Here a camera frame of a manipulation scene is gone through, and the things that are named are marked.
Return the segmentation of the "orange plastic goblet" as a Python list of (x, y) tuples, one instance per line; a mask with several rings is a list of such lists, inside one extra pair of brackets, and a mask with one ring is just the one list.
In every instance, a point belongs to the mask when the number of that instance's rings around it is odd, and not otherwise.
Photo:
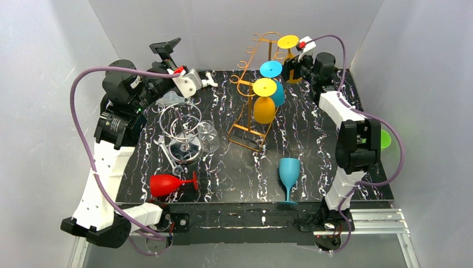
[(296, 47), (298, 42), (299, 38), (296, 35), (286, 35), (277, 41), (278, 47), (280, 49), (286, 50), (287, 52), (283, 58), (283, 69), (281, 75), (284, 81), (290, 84), (296, 84), (302, 80), (302, 78), (295, 78), (294, 70), (289, 70), (288, 67), (285, 67), (286, 60), (292, 60), (294, 58), (294, 55), (291, 53), (291, 48)]

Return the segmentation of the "blue plastic goblet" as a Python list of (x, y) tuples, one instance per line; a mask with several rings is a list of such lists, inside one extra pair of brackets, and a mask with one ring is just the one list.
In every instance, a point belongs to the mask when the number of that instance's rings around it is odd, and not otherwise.
[(282, 158), (278, 165), (279, 178), (286, 189), (286, 200), (282, 204), (297, 205), (291, 201), (291, 189), (297, 183), (300, 175), (300, 161), (295, 158)]
[(285, 102), (283, 85), (277, 79), (277, 76), (282, 72), (282, 64), (275, 60), (266, 61), (260, 66), (259, 71), (262, 76), (270, 78), (276, 83), (277, 89), (270, 97), (274, 101), (276, 108), (280, 107)]

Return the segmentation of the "yellow plastic wine glass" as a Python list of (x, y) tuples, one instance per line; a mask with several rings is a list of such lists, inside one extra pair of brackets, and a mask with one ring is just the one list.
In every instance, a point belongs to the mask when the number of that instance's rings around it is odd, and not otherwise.
[(254, 104), (254, 119), (260, 124), (271, 123), (275, 118), (276, 106), (270, 96), (276, 89), (276, 83), (270, 78), (260, 78), (253, 84), (253, 91), (258, 96)]

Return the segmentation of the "silver wire glass rack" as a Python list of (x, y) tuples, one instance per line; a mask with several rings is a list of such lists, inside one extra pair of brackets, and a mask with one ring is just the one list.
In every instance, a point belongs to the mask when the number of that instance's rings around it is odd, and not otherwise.
[(200, 109), (190, 101), (159, 107), (158, 122), (162, 134), (169, 140), (166, 147), (170, 158), (181, 165), (197, 162), (202, 154), (197, 131), (202, 120)]

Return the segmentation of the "clear cut glass goblet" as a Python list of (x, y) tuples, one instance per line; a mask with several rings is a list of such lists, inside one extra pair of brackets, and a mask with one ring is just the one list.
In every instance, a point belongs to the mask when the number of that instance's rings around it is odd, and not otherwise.
[(203, 151), (207, 153), (215, 152), (220, 145), (218, 132), (213, 121), (203, 120), (197, 126), (198, 138)]

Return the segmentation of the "blue plastic goblet front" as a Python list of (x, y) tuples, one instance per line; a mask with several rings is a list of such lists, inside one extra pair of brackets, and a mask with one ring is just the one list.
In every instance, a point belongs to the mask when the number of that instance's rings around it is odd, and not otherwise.
[(297, 183), (300, 175), (300, 161), (295, 158), (282, 158), (278, 165), (279, 178), (286, 189), (286, 200), (282, 204), (297, 205), (291, 201), (291, 189)]

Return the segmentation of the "red plastic goblet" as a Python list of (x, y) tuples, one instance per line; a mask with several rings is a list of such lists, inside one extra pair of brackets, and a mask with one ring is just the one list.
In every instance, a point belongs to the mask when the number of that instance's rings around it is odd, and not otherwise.
[(149, 182), (151, 196), (162, 197), (169, 195), (183, 184), (192, 184), (197, 191), (199, 183), (196, 171), (192, 173), (192, 179), (190, 180), (180, 180), (178, 177), (169, 174), (152, 175)]

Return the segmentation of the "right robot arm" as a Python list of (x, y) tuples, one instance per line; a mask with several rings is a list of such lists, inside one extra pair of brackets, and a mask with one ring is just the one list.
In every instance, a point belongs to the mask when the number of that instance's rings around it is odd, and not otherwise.
[(338, 130), (335, 147), (337, 171), (331, 189), (324, 197), (328, 210), (344, 211), (367, 171), (380, 160), (380, 122), (353, 111), (337, 90), (333, 75), (335, 57), (320, 52), (286, 59), (282, 77), (302, 78), (309, 83), (310, 98), (334, 122)]

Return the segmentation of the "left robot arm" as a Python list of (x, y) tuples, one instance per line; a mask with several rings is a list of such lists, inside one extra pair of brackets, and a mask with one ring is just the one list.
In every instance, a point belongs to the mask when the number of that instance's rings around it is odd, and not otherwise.
[[(162, 239), (151, 227), (160, 222), (168, 205), (151, 200), (122, 209), (116, 198), (128, 161), (147, 123), (144, 110), (175, 88), (176, 64), (171, 53), (179, 42), (180, 38), (175, 38), (151, 44), (150, 49), (161, 61), (153, 63), (147, 71), (137, 70), (131, 61), (122, 59), (87, 69), (75, 78), (70, 90), (71, 115), (91, 167), (81, 201), (73, 215), (61, 222), (62, 231), (107, 248), (119, 248), (133, 232), (150, 232), (152, 239)], [(105, 74), (105, 95), (100, 102), (95, 143), (90, 147), (76, 114), (75, 92), (82, 78), (98, 72)]]

